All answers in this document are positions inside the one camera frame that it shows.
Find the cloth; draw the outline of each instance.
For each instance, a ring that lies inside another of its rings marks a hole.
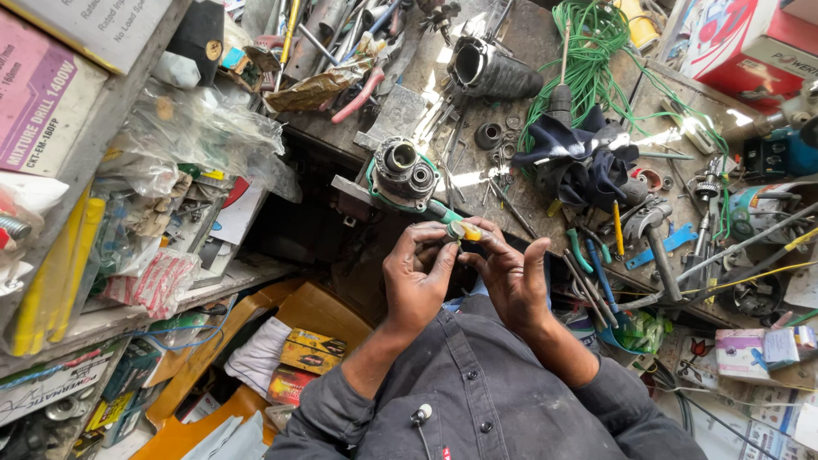
[[[485,295],[464,299],[461,311],[441,310],[372,401],[340,366],[310,382],[266,458],[426,458],[409,419],[422,404],[432,407],[421,429],[437,459],[706,458],[613,360],[600,359],[596,377],[572,390],[503,327]]]
[[[541,162],[535,187],[547,201],[559,198],[566,205],[593,205],[610,213],[614,199],[625,200],[619,187],[627,182],[639,148],[630,145],[630,135],[618,122],[606,122],[599,106],[591,109],[581,129],[565,128],[543,115],[528,127],[528,133],[534,147],[515,153],[511,165],[531,167]]]
[[[291,327],[271,317],[247,343],[233,351],[224,372],[243,381],[266,399],[272,372],[278,367],[290,331]]]

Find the yellow wire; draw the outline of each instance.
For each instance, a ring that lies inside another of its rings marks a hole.
[[[720,285],[717,285],[717,286],[703,287],[702,289],[693,289],[692,291],[684,291],[684,292],[682,292],[682,294],[693,294],[694,292],[699,292],[699,291],[707,291],[707,290],[711,290],[711,289],[719,289],[720,287],[735,286],[736,284],[741,284],[743,282],[752,281],[754,279],[758,279],[760,277],[765,277],[765,276],[771,275],[773,273],[783,272],[785,270],[792,270],[792,269],[795,269],[795,268],[809,267],[810,265],[815,265],[815,264],[818,264],[818,262],[806,262],[804,264],[789,265],[787,267],[776,268],[775,270],[770,270],[769,272],[761,273],[759,275],[749,277],[749,278],[743,279],[741,281],[729,282],[727,284],[720,284]],[[612,291],[612,292],[614,294],[653,295],[653,294],[645,294],[644,292],[628,292],[628,291]]]

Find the metal rod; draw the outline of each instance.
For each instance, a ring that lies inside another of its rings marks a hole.
[[[500,19],[497,20],[497,24],[492,29],[490,35],[488,35],[489,42],[493,41],[494,38],[497,37],[497,33],[500,32],[500,28],[503,26],[503,23],[506,22],[506,17],[509,15],[509,11],[511,11],[511,4],[514,3],[514,0],[509,0],[508,4],[506,5],[506,9],[503,10],[503,14],[500,15]]]
[[[565,21],[565,44],[563,45],[563,62],[560,73],[560,84],[565,84],[565,63],[568,60],[568,39],[571,36],[571,18]]]
[[[492,188],[492,190],[494,190],[494,192],[497,194],[497,196],[499,196],[500,199],[503,200],[509,206],[509,210],[511,210],[511,213],[523,225],[523,228],[525,228],[525,230],[528,232],[528,234],[531,235],[532,237],[534,237],[534,239],[538,239],[540,236],[537,235],[537,232],[534,231],[534,227],[532,227],[531,224],[528,223],[528,221],[525,219],[525,217],[523,217],[523,215],[519,213],[517,208],[515,208],[515,206],[511,204],[511,201],[509,201],[509,197],[506,196],[505,193],[503,193],[500,186],[495,184],[492,179],[488,180],[488,185],[489,185],[489,187]]]
[[[582,279],[579,277],[579,273],[577,273],[577,270],[575,270],[573,265],[571,265],[571,260],[569,260],[568,256],[565,254],[563,254],[562,259],[565,262],[565,264],[568,265],[568,270],[571,272],[571,276],[573,276],[573,279],[577,281],[579,290],[582,291],[582,294],[585,296],[585,299],[587,300],[588,304],[596,313],[596,317],[600,319],[600,321],[602,322],[602,324],[605,325],[605,327],[607,327],[608,323],[605,321],[605,317],[602,316],[600,308],[596,305],[596,302],[594,301],[594,298],[591,296],[591,293],[588,292],[588,288],[587,286],[585,286],[585,283],[582,282]]]
[[[648,244],[650,244],[650,250],[654,253],[656,269],[659,271],[659,277],[662,278],[665,291],[670,295],[671,300],[678,302],[682,299],[681,289],[679,289],[679,283],[673,277],[670,257],[667,256],[662,235],[659,233],[659,227],[648,227]]]

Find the pink box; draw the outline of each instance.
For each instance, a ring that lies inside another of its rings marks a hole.
[[[0,9],[0,169],[57,176],[107,78]]]
[[[818,78],[816,37],[774,0],[704,0],[681,73],[773,114]]]

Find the red box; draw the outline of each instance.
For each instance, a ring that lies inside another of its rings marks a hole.
[[[301,390],[318,375],[280,364],[272,373],[267,399],[281,404],[299,405]]]
[[[774,114],[818,79],[816,37],[774,0],[704,0],[681,73]]]

